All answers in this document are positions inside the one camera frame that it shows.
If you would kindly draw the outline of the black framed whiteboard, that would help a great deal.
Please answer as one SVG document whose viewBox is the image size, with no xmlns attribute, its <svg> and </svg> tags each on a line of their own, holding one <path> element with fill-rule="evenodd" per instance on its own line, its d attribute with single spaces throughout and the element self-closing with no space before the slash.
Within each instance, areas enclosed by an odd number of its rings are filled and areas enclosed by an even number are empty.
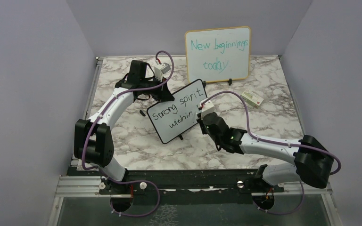
<svg viewBox="0 0 362 226">
<path fill-rule="evenodd" d="M 207 98 L 201 79 L 182 87 L 172 96 L 173 101 L 155 103 L 147 109 L 147 115 L 163 144 L 197 124 L 198 106 Z"/>
</svg>

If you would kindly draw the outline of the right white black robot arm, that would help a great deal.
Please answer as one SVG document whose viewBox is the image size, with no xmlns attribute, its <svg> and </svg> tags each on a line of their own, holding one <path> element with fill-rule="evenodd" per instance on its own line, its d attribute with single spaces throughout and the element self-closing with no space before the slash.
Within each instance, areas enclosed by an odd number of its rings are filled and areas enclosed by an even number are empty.
<svg viewBox="0 0 362 226">
<path fill-rule="evenodd" d="M 229 153 L 258 154 L 283 161 L 279 165 L 263 165 L 253 179 L 260 192 L 280 183 L 302 181 L 315 188 L 325 188 L 334 162 L 326 148 L 313 136 L 298 140 L 281 140 L 249 135 L 247 130 L 229 127 L 216 113 L 197 115 L 203 134 L 215 143 L 217 150 Z"/>
</svg>

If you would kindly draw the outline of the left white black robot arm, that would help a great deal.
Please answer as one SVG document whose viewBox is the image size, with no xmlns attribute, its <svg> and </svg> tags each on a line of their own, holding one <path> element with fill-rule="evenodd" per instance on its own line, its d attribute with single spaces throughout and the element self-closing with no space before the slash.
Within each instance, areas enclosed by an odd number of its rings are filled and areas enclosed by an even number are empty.
<svg viewBox="0 0 362 226">
<path fill-rule="evenodd" d="M 164 77 L 167 72 L 173 73 L 174 65 L 159 63 L 151 68 L 154 75 L 146 77 L 149 66 L 147 62 L 132 60 L 129 72 L 115 84 L 111 98 L 95 114 L 86 120 L 79 119 L 75 124 L 75 158 L 82 161 L 84 170 L 98 169 L 111 178 L 111 187 L 120 194 L 129 189 L 129 180 L 125 178 L 127 169 L 114 158 L 111 129 L 140 95 L 159 102 L 174 100 Z"/>
</svg>

